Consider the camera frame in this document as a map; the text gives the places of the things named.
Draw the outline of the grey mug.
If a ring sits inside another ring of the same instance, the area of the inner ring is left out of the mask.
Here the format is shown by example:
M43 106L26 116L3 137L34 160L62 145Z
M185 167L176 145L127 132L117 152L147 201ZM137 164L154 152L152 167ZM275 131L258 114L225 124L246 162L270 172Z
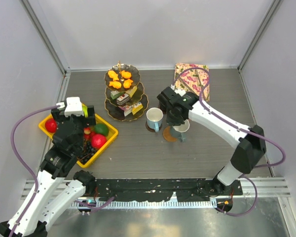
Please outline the grey mug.
M170 134L172 137L179 139L181 142L186 140L186 132L190 128L189 120L185 120L183 124L170 127Z

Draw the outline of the light blue mug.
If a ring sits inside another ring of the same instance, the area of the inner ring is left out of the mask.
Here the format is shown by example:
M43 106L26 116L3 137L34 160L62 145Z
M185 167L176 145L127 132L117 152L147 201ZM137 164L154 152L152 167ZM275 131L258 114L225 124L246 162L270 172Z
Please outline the light blue mug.
M162 125L163 112L159 108L150 108L146 113L146 123L156 132L159 132L159 127Z

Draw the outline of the medium brown wooden coaster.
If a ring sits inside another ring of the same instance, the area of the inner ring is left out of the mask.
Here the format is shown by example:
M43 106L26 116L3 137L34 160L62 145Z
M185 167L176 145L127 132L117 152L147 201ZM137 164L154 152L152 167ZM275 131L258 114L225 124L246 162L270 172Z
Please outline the medium brown wooden coaster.
M163 135L163 138L168 141L168 142L176 142L177 141L177 138L173 137L170 133L170 126L167 126L163 132L162 132L162 135Z

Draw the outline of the floral rectangular tray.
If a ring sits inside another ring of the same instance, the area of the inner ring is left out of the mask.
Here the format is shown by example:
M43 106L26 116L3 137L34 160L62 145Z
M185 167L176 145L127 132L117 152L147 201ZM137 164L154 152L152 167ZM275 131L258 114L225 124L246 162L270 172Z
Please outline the floral rectangular tray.
M177 63L173 88L190 91L210 101L209 67L201 64Z

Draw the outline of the dark wooden coaster top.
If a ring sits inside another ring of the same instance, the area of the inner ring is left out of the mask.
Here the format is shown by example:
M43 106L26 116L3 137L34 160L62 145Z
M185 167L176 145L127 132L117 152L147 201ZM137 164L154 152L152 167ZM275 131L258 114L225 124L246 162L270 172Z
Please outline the dark wooden coaster top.
M155 131L154 129L150 128L150 127L148 126L147 123L145 123L145 126L146 126L146 129L147 129L149 132L156 133L156 131Z

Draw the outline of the yellow triangle cake slice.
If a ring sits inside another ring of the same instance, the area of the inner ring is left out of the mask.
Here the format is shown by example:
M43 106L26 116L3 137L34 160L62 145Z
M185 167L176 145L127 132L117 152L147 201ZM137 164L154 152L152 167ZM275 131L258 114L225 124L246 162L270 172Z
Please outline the yellow triangle cake slice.
M143 105L141 102L137 102L133 104L132 106L132 115L135 115L137 112L139 112L143 108Z

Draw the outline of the cream cake slice with kiwi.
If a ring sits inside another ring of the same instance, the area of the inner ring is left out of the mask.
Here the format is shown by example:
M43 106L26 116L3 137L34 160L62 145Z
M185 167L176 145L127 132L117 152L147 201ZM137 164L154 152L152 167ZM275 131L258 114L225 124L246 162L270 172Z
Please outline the cream cake slice with kiwi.
M132 89L126 91L126 93L132 98L137 91L137 86L134 86Z

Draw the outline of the chocolate cherry cake slice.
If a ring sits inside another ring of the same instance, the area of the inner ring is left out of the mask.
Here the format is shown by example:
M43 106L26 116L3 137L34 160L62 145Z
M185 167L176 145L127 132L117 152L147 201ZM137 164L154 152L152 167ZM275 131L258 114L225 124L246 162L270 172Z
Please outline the chocolate cherry cake slice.
M127 93L125 93L116 99L116 103L117 105L122 106L125 103L127 103L129 100L130 100L130 96Z

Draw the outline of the black mug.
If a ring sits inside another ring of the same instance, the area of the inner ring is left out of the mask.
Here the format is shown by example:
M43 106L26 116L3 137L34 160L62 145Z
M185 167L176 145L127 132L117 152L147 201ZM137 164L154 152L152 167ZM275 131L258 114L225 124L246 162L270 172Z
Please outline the black mug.
M159 103L158 108L163 112L164 115L167 113L167 107L162 103Z

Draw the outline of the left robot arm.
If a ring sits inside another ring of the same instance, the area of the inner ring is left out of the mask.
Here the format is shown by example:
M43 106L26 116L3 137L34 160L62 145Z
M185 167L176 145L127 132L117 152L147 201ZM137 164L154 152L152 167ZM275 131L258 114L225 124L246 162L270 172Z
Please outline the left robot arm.
M0 223L3 237L45 237L70 204L82 195L89 197L95 193L95 177L81 170L62 193L50 200L83 153L83 130L96 123L93 106L62 102L50 110L57 124L53 146L45 154L38 174L33 175L35 184L19 210L10 220Z

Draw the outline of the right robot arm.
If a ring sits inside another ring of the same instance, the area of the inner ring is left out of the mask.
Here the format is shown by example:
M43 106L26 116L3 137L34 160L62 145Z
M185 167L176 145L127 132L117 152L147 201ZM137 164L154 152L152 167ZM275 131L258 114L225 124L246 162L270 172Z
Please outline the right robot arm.
M196 122L224 139L235 149L230 161L213 178L214 191L220 195L243 174L249 174L266 153L264 130L249 127L227 117L209 106L193 92L165 88L158 96L161 110L166 112L168 125L182 125L186 120Z

